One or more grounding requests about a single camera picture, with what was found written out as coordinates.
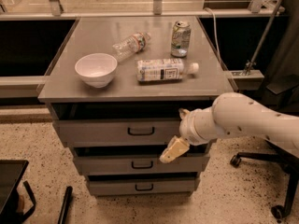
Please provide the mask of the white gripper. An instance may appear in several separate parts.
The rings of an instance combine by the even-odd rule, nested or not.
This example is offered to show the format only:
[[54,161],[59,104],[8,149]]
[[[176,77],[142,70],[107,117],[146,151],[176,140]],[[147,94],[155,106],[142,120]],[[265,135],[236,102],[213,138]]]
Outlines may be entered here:
[[179,125],[181,137],[174,136],[170,140],[159,158],[162,163],[169,163],[180,157],[190,149],[190,145],[199,146],[218,138],[210,107],[193,111],[180,108],[178,112],[181,118]]

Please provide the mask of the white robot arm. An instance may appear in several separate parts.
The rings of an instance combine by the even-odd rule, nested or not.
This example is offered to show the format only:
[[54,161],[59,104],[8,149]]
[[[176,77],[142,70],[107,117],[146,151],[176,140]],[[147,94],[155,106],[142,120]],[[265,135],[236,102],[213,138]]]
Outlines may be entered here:
[[227,92],[216,98],[212,106],[189,111],[179,110],[179,135],[175,135],[160,156],[169,163],[215,139],[256,136],[299,157],[299,117],[279,113],[248,96]]

